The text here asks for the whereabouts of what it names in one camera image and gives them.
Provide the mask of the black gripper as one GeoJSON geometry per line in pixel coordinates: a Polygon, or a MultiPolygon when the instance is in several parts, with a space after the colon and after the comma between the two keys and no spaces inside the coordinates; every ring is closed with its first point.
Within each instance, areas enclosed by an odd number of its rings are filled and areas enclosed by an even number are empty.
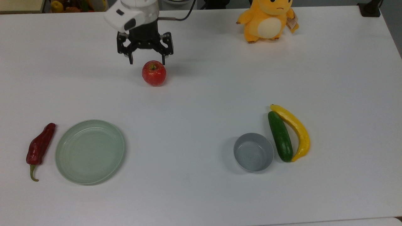
{"type": "Polygon", "coordinates": [[[140,49],[154,49],[162,56],[162,65],[166,58],[174,54],[172,33],[159,34],[158,20],[129,30],[129,33],[117,32],[117,51],[129,59],[133,65],[133,53],[140,49]]]}

